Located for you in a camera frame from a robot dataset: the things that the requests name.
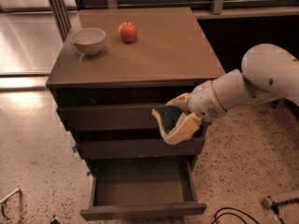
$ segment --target brown table top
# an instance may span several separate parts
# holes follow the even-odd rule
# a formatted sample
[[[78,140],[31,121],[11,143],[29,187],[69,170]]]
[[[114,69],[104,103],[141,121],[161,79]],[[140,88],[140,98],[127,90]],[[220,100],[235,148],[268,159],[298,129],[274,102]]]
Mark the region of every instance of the brown table top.
[[[138,29],[132,44],[120,41],[121,22]],[[106,45],[88,58],[69,36],[81,28],[97,27]],[[192,11],[186,7],[81,10],[65,40],[47,81],[49,88],[107,87],[169,80],[205,80],[224,70]]]

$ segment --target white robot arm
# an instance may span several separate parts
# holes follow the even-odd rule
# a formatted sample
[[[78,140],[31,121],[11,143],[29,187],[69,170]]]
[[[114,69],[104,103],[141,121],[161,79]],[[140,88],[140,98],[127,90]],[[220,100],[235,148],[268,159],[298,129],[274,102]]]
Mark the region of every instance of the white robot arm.
[[[190,139],[201,121],[212,122],[237,105],[260,105],[279,98],[299,105],[299,62],[285,49],[271,44],[253,47],[243,57],[242,71],[234,70],[209,80],[191,93],[181,94],[168,102],[166,105],[182,110],[183,119],[188,118],[188,121],[181,120],[171,131],[170,134],[178,134],[179,139],[169,139],[164,133],[165,142],[174,145]],[[159,116],[153,115],[161,131],[163,125]]]

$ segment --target dresser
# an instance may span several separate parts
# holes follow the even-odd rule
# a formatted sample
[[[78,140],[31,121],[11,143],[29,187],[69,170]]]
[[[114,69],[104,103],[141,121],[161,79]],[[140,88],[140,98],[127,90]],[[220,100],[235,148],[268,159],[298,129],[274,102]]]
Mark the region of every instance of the dresser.
[[[134,43],[118,27],[133,21]],[[200,215],[192,168],[205,143],[203,123],[194,138],[170,146],[151,109],[224,71],[192,11],[186,7],[81,10],[72,30],[97,27],[104,49],[85,57],[65,40],[47,81],[62,124],[92,175],[85,220]]]

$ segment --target apple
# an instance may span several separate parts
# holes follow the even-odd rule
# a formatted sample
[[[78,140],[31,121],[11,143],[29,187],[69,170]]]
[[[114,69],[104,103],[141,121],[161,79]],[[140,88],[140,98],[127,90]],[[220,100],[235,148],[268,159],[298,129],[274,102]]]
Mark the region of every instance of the apple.
[[[123,42],[134,42],[137,38],[137,27],[131,21],[122,22],[119,27],[119,34]]]

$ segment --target bowl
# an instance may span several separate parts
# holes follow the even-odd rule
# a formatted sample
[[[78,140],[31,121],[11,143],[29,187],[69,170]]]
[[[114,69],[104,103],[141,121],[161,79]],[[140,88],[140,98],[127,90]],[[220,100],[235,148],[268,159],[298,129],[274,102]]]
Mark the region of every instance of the bowl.
[[[86,56],[97,55],[105,44],[106,33],[99,28],[84,28],[74,32],[70,40]]]

